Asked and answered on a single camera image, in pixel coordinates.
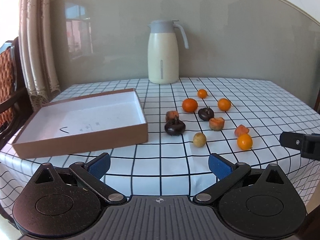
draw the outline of circular pad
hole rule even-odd
[[[263,217],[275,216],[283,210],[283,204],[279,199],[267,195],[249,198],[246,206],[253,214]]]
[[[223,221],[246,237],[281,238],[302,224],[306,210],[300,197],[277,184],[248,186],[226,193],[219,202]]]
[[[73,206],[72,198],[61,195],[52,194],[40,198],[36,203],[36,209],[47,216],[61,215],[69,211]]]
[[[15,202],[13,211],[23,234],[65,238],[92,225],[101,213],[101,205],[94,193],[83,188],[42,183],[29,184]]]

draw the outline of white tablecloth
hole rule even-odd
[[[41,163],[68,167],[76,161],[90,161],[105,151],[111,155],[111,168],[101,180],[127,196],[193,196],[217,181],[208,168],[208,156],[215,152],[233,163],[246,162],[255,168],[278,163],[304,203],[311,198],[319,181],[320,162],[301,158],[299,151],[281,147],[278,139],[282,131],[320,133],[320,115],[274,83],[181,78],[172,85],[156,85],[148,79],[134,79],[73,85],[54,101],[124,88],[137,90],[148,121],[149,141],[103,151],[21,160],[12,148],[12,138],[0,153],[0,203],[9,214],[14,200]],[[209,96],[204,100],[198,98],[199,89],[206,89]],[[181,104],[187,97],[198,101],[198,109],[209,106],[215,117],[223,117],[226,120],[223,131],[214,132],[197,114],[185,113]],[[220,98],[232,102],[227,113],[217,107]],[[186,131],[182,136],[172,137],[164,132],[165,113],[175,109],[186,124]],[[250,151],[242,152],[237,147],[234,129],[240,124],[250,128],[253,138]],[[207,137],[207,145],[196,148],[192,138],[201,131]]]

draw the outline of screw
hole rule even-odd
[[[108,196],[108,199],[113,202],[120,201],[123,200],[123,195],[119,193],[113,193]]]
[[[207,193],[200,193],[196,195],[196,199],[199,201],[209,201],[211,199],[211,196]]]

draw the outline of curtain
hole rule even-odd
[[[51,45],[50,0],[20,0],[19,9],[22,71],[36,110],[60,93]]]

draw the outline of orange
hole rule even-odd
[[[187,113],[192,113],[198,108],[198,102],[192,98],[187,98],[182,102],[182,109]]]
[[[221,111],[228,111],[231,107],[231,102],[230,100],[226,99],[226,98],[221,98],[219,101],[218,101],[218,107]]]
[[[252,138],[247,133],[240,135],[239,138],[237,139],[237,145],[243,151],[250,150],[252,148],[252,144],[253,144]]]
[[[200,98],[206,98],[208,96],[208,93],[207,93],[207,91],[205,91],[204,89],[200,89],[199,91],[198,91],[198,97],[200,97]]]

